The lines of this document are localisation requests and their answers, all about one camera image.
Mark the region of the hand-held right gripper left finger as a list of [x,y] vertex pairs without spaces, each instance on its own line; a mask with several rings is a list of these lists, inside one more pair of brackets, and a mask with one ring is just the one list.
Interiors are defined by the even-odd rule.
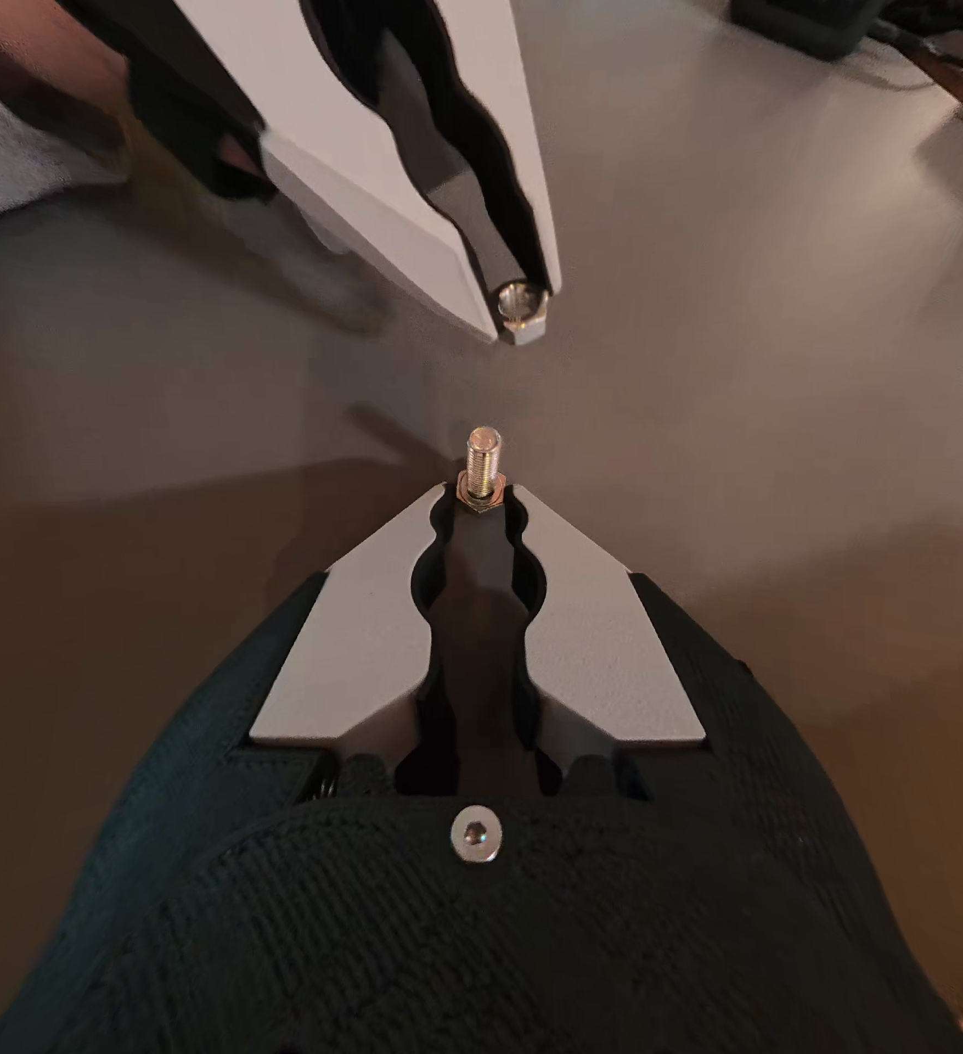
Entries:
[[251,744],[375,756],[405,794],[456,792],[456,718],[427,617],[447,583],[455,504],[436,485],[330,566]]

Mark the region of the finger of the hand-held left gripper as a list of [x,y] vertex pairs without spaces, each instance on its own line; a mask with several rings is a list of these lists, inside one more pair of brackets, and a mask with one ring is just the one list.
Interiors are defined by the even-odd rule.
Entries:
[[384,25],[419,73],[439,135],[479,186],[520,277],[561,292],[552,206],[513,9],[506,1],[390,1]]
[[460,230],[413,186],[384,119],[330,69],[301,4],[177,6],[260,115],[260,151],[274,186],[390,282],[495,343]]

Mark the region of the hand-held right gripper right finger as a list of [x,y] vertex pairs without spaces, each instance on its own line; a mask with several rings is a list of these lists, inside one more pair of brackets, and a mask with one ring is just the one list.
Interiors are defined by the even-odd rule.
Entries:
[[514,729],[542,795],[579,759],[616,767],[707,736],[640,599],[631,570],[518,484],[505,497],[512,590],[527,612],[515,647]]

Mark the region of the silver hex nut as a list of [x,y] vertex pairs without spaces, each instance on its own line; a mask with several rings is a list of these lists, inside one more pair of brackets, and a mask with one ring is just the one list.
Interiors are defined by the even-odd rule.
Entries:
[[541,339],[547,327],[549,299],[549,291],[541,284],[525,279],[502,284],[494,299],[500,339],[517,347]]

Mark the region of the silver hex bolt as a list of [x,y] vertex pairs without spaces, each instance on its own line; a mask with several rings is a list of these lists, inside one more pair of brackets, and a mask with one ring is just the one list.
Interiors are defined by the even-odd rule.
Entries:
[[502,435],[492,426],[479,426],[466,441],[465,468],[456,481],[456,497],[477,514],[502,507],[505,476],[500,471]]

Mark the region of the person's left forearm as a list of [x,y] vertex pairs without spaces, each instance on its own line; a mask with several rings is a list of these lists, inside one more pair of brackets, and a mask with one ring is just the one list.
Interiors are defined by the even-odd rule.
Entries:
[[127,177],[118,121],[0,59],[0,216]]

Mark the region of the person's left hand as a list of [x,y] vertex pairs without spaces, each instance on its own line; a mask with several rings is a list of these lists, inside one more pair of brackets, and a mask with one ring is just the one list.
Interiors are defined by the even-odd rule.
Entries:
[[0,1],[0,101],[95,160],[124,159],[127,61],[60,3]]

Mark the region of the black power bank with screen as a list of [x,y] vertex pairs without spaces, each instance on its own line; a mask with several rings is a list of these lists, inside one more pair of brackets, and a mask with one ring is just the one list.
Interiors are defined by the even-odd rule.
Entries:
[[730,21],[804,55],[838,61],[854,52],[881,1],[731,1]]

